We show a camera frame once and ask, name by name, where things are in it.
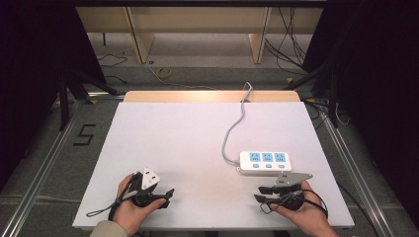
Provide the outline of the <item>person's right hand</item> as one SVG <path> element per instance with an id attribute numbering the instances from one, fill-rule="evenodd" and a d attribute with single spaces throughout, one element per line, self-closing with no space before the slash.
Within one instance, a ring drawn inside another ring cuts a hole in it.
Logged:
<path id="1" fill-rule="evenodd" d="M 298 210 L 289 210 L 283 206 L 272 203 L 272 208 L 276 213 L 290 220 L 303 233 L 310 237 L 339 237 L 337 232 L 330 226 L 328 218 L 320 209 L 322 201 L 311 188 L 308 181 L 301 184 L 304 197 L 307 199 Z"/>

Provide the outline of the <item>black metal stand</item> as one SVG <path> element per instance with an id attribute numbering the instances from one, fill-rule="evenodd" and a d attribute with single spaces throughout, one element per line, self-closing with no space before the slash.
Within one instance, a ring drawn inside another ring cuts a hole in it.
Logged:
<path id="1" fill-rule="evenodd" d="M 84 84 L 92 84 L 110 95 L 117 96 L 120 94 L 116 89 L 108 86 L 106 82 L 95 79 L 80 70 L 63 72 L 58 78 L 58 95 L 61 113 L 60 131 L 63 131 L 69 123 L 68 93 L 71 93 L 76 100 L 86 100 L 88 92 Z"/>
<path id="2" fill-rule="evenodd" d="M 316 82 L 311 90 L 311 93 L 314 96 L 318 95 L 328 95 L 328 117 L 335 128 L 338 127 L 338 117 L 337 113 L 337 79 L 335 75 L 335 69 L 332 62 L 326 60 L 318 68 L 304 75 L 302 78 L 298 79 L 296 82 L 290 83 L 285 90 L 294 90 L 299 86 L 302 86 L 312 79 L 315 79 Z"/>

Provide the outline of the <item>white power strip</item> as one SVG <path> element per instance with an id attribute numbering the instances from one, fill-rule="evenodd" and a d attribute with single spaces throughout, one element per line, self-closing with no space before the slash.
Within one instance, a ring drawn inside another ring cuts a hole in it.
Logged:
<path id="1" fill-rule="evenodd" d="M 242 151 L 238 169 L 246 175 L 276 175 L 290 171 L 292 163 L 287 152 Z"/>

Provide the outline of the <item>person's left hand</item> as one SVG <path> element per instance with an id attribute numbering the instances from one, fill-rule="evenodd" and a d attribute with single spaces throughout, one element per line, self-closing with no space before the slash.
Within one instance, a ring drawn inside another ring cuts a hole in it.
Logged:
<path id="1" fill-rule="evenodd" d="M 165 202 L 160 198 L 146 207 L 138 207 L 131 200 L 123 201 L 114 213 L 113 221 L 116 222 L 128 236 L 135 234 L 142 222 L 153 211 L 157 210 Z"/>

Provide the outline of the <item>white board mat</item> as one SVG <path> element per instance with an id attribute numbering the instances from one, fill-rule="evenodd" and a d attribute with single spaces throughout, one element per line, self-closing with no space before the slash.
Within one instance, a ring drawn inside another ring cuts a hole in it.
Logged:
<path id="1" fill-rule="evenodd" d="M 354 221 L 336 185 L 304 103 L 119 104 L 73 225 L 90 230 L 107 218 L 119 182 L 145 167 L 174 189 L 169 206 L 153 212 L 145 230 L 291 229 L 286 218 L 261 211 L 254 196 L 272 177 L 241 174 L 242 151 L 280 151 L 323 198 L 331 225 Z"/>

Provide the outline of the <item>aluminium floor rail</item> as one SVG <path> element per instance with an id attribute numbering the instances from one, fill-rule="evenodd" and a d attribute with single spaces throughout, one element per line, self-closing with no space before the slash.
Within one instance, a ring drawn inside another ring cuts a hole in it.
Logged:
<path id="1" fill-rule="evenodd" d="M 381 210 L 378 201 L 374 197 L 367 184 L 361 170 L 357 166 L 352 153 L 350 152 L 344 138 L 338 128 L 335 128 L 330 118 L 325 114 L 320 114 L 323 123 L 341 157 L 341 160 L 355 186 L 355 189 L 364 205 L 364 210 L 368 214 L 378 237 L 394 237 L 394 232 L 389 226 L 384 212 Z"/>
<path id="2" fill-rule="evenodd" d="M 54 137 L 54 141 L 48 149 L 47 154 L 43 157 L 42 163 L 34 174 L 28 188 L 21 197 L 17 197 L 16 208 L 11 213 L 10 218 L 5 224 L 4 230 L 0 237 L 17 237 L 27 220 L 31 209 L 36 203 L 37 197 L 55 163 L 62 147 L 71 131 L 77 114 L 83 107 L 83 101 L 75 101 L 70 106 L 70 118 L 67 124 Z"/>

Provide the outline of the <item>dark curtain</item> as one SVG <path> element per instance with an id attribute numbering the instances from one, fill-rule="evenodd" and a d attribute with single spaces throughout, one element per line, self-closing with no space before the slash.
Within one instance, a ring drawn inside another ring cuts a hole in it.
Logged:
<path id="1" fill-rule="evenodd" d="M 419 229 L 419 0 L 326 0 L 304 69 L 334 46 L 338 100 Z"/>
<path id="2" fill-rule="evenodd" d="M 0 0 L 0 191 L 55 101 L 59 78 L 76 71 L 106 81 L 75 7 Z"/>

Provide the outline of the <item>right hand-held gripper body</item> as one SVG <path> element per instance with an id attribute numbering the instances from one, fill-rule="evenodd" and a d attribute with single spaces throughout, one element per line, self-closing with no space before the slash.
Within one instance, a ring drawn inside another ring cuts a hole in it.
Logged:
<path id="1" fill-rule="evenodd" d="M 301 183 L 313 177 L 312 174 L 283 171 L 272 186 L 273 193 L 277 195 L 274 203 L 289 210 L 298 210 L 303 205 L 303 191 Z"/>

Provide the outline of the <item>light wooden desk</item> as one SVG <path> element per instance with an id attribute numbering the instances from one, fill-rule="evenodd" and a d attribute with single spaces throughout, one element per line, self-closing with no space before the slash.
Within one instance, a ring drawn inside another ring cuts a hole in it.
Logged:
<path id="1" fill-rule="evenodd" d="M 144 63 L 154 37 L 163 33 L 245 34 L 259 64 L 266 35 L 315 32 L 322 10 L 302 7 L 78 7 L 88 33 L 129 33 L 137 61 Z"/>

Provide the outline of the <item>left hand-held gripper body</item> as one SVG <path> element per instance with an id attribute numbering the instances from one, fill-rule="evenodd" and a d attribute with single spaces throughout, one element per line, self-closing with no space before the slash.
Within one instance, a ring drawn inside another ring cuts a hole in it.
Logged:
<path id="1" fill-rule="evenodd" d="M 135 192 L 131 198 L 132 202 L 138 207 L 146 207 L 158 196 L 153 194 L 154 189 L 160 182 L 160 178 L 149 168 L 145 167 L 143 172 L 137 172 L 131 179 L 129 190 Z"/>

